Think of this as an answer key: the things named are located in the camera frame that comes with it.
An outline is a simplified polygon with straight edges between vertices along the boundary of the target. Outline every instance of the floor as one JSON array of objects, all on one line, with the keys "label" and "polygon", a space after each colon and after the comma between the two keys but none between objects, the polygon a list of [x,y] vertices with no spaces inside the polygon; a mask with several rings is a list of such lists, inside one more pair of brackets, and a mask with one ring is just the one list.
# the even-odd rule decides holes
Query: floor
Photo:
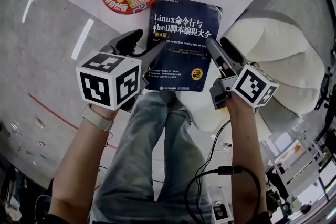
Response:
[{"label": "floor", "polygon": [[[94,23],[78,59],[100,49],[118,33],[66,0],[33,0],[23,23],[27,3],[28,0],[0,0],[0,119],[12,133],[10,138],[0,137],[0,152],[27,176],[47,186],[86,105],[78,90],[77,61],[71,58],[72,50],[88,19]],[[276,10],[292,17],[324,64],[329,65],[334,30],[326,0],[254,0],[249,8]],[[325,110],[317,114],[316,126],[323,124]],[[118,114],[102,166],[110,165],[127,119],[126,112]],[[15,134],[12,123],[21,136]],[[212,134],[194,126],[190,133],[206,157],[213,143]],[[222,151],[220,145],[215,151],[210,168],[230,164],[230,152]],[[153,152],[154,180],[163,181],[163,167],[162,137]],[[99,172],[97,185],[105,172]],[[160,189],[161,183],[154,184],[155,189]],[[208,184],[223,186],[230,196],[229,178],[213,176]]]}]

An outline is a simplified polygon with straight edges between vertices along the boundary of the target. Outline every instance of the white tape on floor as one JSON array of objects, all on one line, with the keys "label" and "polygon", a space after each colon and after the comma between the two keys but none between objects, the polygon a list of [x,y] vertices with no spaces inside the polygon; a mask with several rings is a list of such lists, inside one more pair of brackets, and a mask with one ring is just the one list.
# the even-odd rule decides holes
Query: white tape on floor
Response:
[{"label": "white tape on floor", "polygon": [[29,10],[30,5],[32,4],[32,2],[33,2],[33,0],[28,0],[26,9],[25,9],[25,11],[23,12],[22,23],[24,23],[24,22],[26,21],[27,13],[28,13],[28,10]]},{"label": "white tape on floor", "polygon": [[84,41],[85,41],[86,37],[88,36],[89,31],[90,31],[92,25],[93,25],[93,20],[88,19],[88,21],[86,22],[86,24],[84,26],[84,29],[83,29],[82,33],[79,36],[79,39],[77,40],[75,48],[74,48],[74,50],[72,52],[72,55],[71,55],[72,59],[77,60],[79,52],[82,49]]}]

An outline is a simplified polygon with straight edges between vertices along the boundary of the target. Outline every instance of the blue jeans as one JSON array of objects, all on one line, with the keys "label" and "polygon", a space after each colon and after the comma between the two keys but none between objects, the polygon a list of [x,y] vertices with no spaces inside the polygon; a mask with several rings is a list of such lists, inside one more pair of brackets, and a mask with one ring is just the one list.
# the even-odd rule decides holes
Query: blue jeans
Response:
[{"label": "blue jeans", "polygon": [[[92,210],[97,221],[107,223],[194,223],[184,205],[184,191],[204,164],[200,149],[187,133],[190,120],[185,111],[169,111],[163,95],[146,94],[134,109],[118,150],[101,185]],[[152,152],[165,127],[165,180],[154,201]],[[192,211],[197,185],[188,194]],[[212,209],[205,184],[201,210],[207,223]]]}]

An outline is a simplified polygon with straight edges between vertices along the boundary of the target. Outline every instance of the book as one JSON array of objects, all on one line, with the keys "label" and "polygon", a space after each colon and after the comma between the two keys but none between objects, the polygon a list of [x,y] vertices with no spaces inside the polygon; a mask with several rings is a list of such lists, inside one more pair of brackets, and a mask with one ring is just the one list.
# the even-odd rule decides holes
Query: book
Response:
[{"label": "book", "polygon": [[151,8],[148,48],[163,40],[165,52],[146,74],[147,89],[202,91],[211,56],[205,46],[216,39],[222,18],[220,7],[191,0],[157,0]]}]

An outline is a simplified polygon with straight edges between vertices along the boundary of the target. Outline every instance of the finger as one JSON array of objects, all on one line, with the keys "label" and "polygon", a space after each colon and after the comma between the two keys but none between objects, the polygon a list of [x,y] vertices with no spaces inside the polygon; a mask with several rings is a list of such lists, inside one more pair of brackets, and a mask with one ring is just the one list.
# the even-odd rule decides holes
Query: finger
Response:
[{"label": "finger", "polygon": [[226,69],[229,69],[230,67],[227,63],[223,63],[223,68],[224,68],[224,70],[226,70]]}]

